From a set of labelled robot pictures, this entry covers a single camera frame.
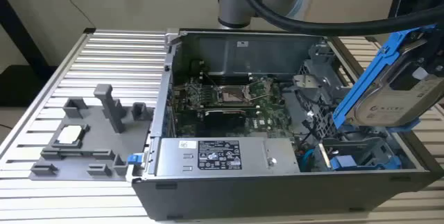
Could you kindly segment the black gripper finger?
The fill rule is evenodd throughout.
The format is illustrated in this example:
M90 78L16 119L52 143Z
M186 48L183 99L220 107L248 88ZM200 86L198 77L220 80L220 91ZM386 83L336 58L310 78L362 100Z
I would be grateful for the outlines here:
M443 75L443 25L428 29L420 40L415 75Z
M422 47L427 42L428 40L423 37L414 41L403 42L399 47L399 53L408 53L414 49Z

